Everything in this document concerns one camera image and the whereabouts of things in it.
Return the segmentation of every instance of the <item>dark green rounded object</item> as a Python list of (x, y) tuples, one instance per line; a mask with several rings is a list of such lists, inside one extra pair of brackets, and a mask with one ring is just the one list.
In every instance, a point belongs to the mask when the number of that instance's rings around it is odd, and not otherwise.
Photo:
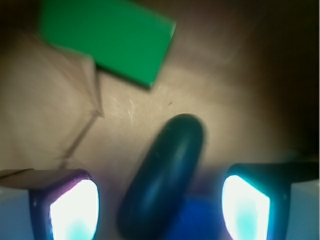
[(163, 236), (195, 171), (204, 131), (199, 120), (180, 114), (163, 127), (129, 186), (117, 216), (126, 239)]

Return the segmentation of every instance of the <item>green rectangular object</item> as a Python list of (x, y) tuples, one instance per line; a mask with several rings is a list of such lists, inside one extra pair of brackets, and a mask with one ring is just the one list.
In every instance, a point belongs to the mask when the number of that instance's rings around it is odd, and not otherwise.
[(98, 66), (151, 87), (176, 24), (125, 0), (43, 0), (39, 34)]

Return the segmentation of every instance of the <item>bright light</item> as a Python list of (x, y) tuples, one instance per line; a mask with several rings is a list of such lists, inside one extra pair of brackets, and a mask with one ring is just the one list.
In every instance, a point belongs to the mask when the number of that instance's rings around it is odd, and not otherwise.
[(270, 198), (237, 175), (224, 181), (222, 212), (233, 239), (267, 239)]
[(91, 240), (98, 215), (98, 188), (93, 181), (82, 180), (50, 206), (53, 239)]

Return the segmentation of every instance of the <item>blue object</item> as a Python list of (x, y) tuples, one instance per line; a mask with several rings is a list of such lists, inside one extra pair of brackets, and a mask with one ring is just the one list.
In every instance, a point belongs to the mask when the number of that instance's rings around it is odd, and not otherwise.
[(198, 197), (185, 197), (165, 240), (216, 240), (223, 226), (221, 205)]

